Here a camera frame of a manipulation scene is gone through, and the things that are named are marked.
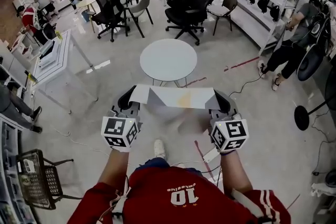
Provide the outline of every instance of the foot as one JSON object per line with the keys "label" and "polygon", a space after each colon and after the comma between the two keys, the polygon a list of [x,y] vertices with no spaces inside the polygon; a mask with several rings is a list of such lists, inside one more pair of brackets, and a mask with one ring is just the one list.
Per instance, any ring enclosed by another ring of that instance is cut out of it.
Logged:
{"label": "foot", "polygon": [[264,78],[265,78],[265,75],[266,75],[266,74],[263,73],[263,71],[264,71],[265,68],[266,68],[266,66],[265,66],[264,61],[263,61],[263,60],[260,60],[260,61],[258,62],[258,71],[259,71],[259,76],[260,76],[262,79],[264,79]]}
{"label": "foot", "polygon": [[272,90],[277,91],[279,86],[280,86],[280,82],[278,82],[280,78],[280,74],[277,74],[274,78],[273,78],[273,83],[272,83]]}
{"label": "foot", "polygon": [[154,155],[155,158],[166,159],[166,152],[164,150],[164,144],[161,139],[156,139],[154,142]]}
{"label": "foot", "polygon": [[42,127],[34,125],[32,131],[40,134],[42,132]]}
{"label": "foot", "polygon": [[39,106],[34,112],[33,115],[31,116],[32,121],[37,121],[38,116],[41,114],[42,108]]}

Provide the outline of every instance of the black shoe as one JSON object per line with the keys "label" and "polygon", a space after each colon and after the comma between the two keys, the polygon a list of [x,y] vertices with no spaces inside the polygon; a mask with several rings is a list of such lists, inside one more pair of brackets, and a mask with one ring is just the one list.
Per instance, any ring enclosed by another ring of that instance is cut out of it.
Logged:
{"label": "black shoe", "polygon": [[32,121],[37,121],[38,116],[41,114],[42,108],[39,106],[34,112],[33,116],[31,116]]}
{"label": "black shoe", "polygon": [[42,127],[34,125],[32,131],[40,134],[42,132]]}

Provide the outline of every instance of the concrete floor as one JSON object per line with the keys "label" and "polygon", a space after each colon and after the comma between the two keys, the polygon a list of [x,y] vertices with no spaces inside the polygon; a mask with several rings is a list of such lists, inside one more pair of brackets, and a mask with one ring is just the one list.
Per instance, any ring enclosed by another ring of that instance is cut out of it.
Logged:
{"label": "concrete floor", "polygon": [[[140,17],[140,26],[146,38],[141,38],[135,24],[130,22],[129,36],[126,37],[124,30],[121,30],[115,35],[114,43],[110,42],[109,33],[98,40],[97,29],[94,34],[91,25],[84,22],[80,13],[75,15],[71,7],[61,12],[57,30],[71,28],[72,34],[94,65],[110,60],[110,64],[98,69],[98,75],[95,76],[94,72],[86,73],[88,67],[76,49],[71,52],[71,69],[88,89],[97,91],[99,96],[99,100],[93,102],[84,93],[70,87],[66,80],[52,82],[47,92],[60,102],[68,103],[72,115],[68,115],[39,93],[35,95],[34,107],[43,107],[38,123],[44,131],[42,134],[25,133],[23,148],[39,148],[52,161],[67,158],[75,160],[74,163],[58,167],[62,188],[67,195],[83,196],[86,190],[96,184],[106,164],[110,150],[100,136],[100,127],[102,117],[110,109],[113,98],[135,84],[152,83],[140,67],[142,50],[155,40],[174,38],[178,33],[174,29],[169,32],[164,30],[168,23],[160,0],[151,0],[149,10],[153,26],[146,14]],[[214,19],[209,16],[204,23],[205,32],[197,33],[201,39],[198,47],[188,34],[181,37],[181,40],[193,46],[198,56],[196,69],[188,77],[188,81],[196,81],[190,87],[213,87],[229,94],[239,91],[245,82],[258,78],[257,60],[226,72],[224,70],[257,57],[259,48],[236,26],[233,26],[231,32],[225,19],[219,21],[216,35],[213,36],[214,23]],[[302,104],[309,109],[323,98],[312,80],[302,83],[296,76],[292,76],[277,92],[273,92],[271,79],[272,74],[269,74],[265,80],[246,85],[242,94],[233,95],[248,122],[250,132],[250,139],[239,154],[254,188],[273,189],[286,207],[300,195],[289,209],[292,223],[312,223],[312,215],[319,199],[310,196],[310,186],[313,182],[322,182],[323,176],[313,178],[311,171],[316,166],[318,148],[324,136],[312,128],[305,132],[298,130],[293,113],[296,105]],[[321,108],[318,114],[327,109]],[[136,166],[153,157],[153,142],[157,137],[164,140],[171,164],[196,161],[185,163],[185,166],[206,171],[205,165],[200,163],[202,159],[194,141],[198,141],[205,154],[213,148],[207,135],[191,129],[181,134],[177,131],[181,120],[163,128],[148,120],[147,110],[144,111],[141,119],[144,122],[143,129],[130,154],[129,175]],[[330,140],[336,135],[329,114],[319,118],[316,126],[328,132]],[[319,171],[325,172],[332,167],[335,148],[332,144],[324,144],[322,147]],[[219,158],[216,158],[209,165],[210,168],[215,168],[218,164]],[[37,209],[41,223],[66,223],[78,201],[64,199],[56,205],[54,211]]]}

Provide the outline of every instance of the red jersey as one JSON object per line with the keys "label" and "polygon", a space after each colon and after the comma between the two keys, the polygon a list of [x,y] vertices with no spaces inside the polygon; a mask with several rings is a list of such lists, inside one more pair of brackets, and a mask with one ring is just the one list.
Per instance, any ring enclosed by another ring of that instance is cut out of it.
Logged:
{"label": "red jersey", "polygon": [[22,23],[25,27],[27,27],[28,25],[30,26],[32,32],[35,34],[37,32],[37,29],[33,26],[34,22],[33,22],[33,15],[31,14],[25,14],[25,12],[31,12],[34,13],[33,8],[27,8],[24,11],[23,17],[22,17]]}
{"label": "red jersey", "polygon": [[[129,184],[124,224],[252,224],[258,223],[258,218],[264,220],[259,223],[291,223],[290,214],[273,191],[233,191],[234,201],[205,177],[179,167],[135,171]],[[86,192],[68,224],[96,224],[116,199],[115,193],[107,184],[96,184]],[[110,212],[102,223],[113,223]]]}

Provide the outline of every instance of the fan stand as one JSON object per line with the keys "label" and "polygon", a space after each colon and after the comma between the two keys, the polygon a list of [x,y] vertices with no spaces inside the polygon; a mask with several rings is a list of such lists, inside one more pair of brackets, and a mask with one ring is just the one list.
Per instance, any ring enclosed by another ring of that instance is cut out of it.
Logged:
{"label": "fan stand", "polygon": [[332,96],[327,98],[323,103],[318,105],[316,108],[314,108],[312,111],[308,112],[307,109],[301,105],[295,108],[294,112],[294,119],[297,127],[301,131],[305,131],[309,127],[309,115],[316,110],[323,107],[325,104],[327,104],[330,100],[334,99],[336,97],[336,93],[334,93]]}

